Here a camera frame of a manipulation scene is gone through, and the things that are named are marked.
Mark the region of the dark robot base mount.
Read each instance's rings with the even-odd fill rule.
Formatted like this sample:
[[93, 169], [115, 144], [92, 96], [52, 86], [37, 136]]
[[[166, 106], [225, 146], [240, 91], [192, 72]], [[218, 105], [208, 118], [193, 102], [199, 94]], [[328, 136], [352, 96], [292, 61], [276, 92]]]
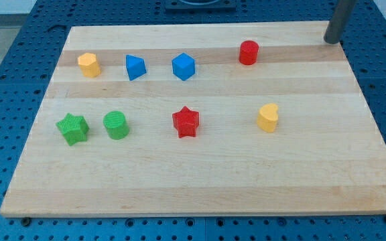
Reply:
[[235, 10], [236, 0], [164, 0], [166, 11]]

